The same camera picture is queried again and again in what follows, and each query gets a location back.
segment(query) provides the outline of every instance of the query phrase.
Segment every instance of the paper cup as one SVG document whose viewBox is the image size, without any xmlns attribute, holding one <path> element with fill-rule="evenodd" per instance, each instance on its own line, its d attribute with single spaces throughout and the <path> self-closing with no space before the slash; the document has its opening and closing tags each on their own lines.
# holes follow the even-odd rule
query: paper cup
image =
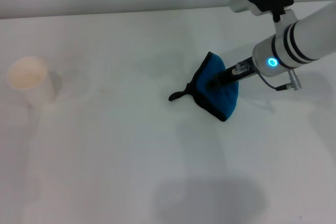
<svg viewBox="0 0 336 224">
<path fill-rule="evenodd" d="M 17 60 L 8 70 L 7 83 L 20 91 L 32 106 L 51 103 L 55 99 L 48 66 L 38 57 Z"/>
</svg>

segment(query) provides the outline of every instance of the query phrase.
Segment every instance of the white table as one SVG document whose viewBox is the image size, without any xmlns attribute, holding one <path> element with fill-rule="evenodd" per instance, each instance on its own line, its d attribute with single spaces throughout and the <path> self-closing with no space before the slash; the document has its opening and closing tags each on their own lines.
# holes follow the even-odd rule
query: white table
<svg viewBox="0 0 336 224">
<path fill-rule="evenodd" d="M 274 32 L 227 7 L 1 20 L 0 72 L 45 57 L 61 88 L 37 111 L 1 81 L 0 222 L 334 224 L 336 57 L 298 69 L 299 93 L 241 81 L 225 123 L 168 101 L 208 51 L 229 67 Z"/>
</svg>

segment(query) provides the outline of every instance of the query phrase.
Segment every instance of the blue cloth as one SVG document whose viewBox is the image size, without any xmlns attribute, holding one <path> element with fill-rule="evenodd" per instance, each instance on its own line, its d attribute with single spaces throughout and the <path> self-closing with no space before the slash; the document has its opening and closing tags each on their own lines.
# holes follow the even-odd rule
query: blue cloth
<svg viewBox="0 0 336 224">
<path fill-rule="evenodd" d="M 208 91 L 206 83 L 210 81 L 217 73 L 225 70 L 222 59 L 212 54 L 204 69 L 196 80 L 196 88 L 209 102 L 229 118 L 237 104 L 238 99 L 238 81 L 225 85 L 218 90 Z"/>
</svg>

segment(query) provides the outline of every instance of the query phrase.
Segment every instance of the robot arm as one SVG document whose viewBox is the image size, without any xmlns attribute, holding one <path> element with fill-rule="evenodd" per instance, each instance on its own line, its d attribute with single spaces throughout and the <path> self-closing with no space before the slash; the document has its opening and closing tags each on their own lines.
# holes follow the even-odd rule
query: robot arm
<svg viewBox="0 0 336 224">
<path fill-rule="evenodd" d="M 293 0 L 230 0 L 234 12 L 250 10 L 254 15 L 272 13 L 276 33 L 258 43 L 252 57 L 218 73 L 208 82 L 208 89 L 217 89 L 233 81 L 258 74 L 273 77 L 288 72 L 290 83 L 271 88 L 301 88 L 294 69 L 336 51 L 336 1 L 310 16 L 297 20 L 291 9 Z"/>
</svg>

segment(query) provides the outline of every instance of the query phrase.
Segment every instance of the blue led light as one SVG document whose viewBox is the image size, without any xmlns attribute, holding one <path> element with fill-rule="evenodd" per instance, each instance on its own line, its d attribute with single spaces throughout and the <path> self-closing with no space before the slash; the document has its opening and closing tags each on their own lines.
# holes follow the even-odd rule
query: blue led light
<svg viewBox="0 0 336 224">
<path fill-rule="evenodd" d="M 269 58 L 268 59 L 268 64 L 271 66 L 271 67 L 276 67 L 278 65 L 278 61 L 277 59 L 275 58 Z"/>
</svg>

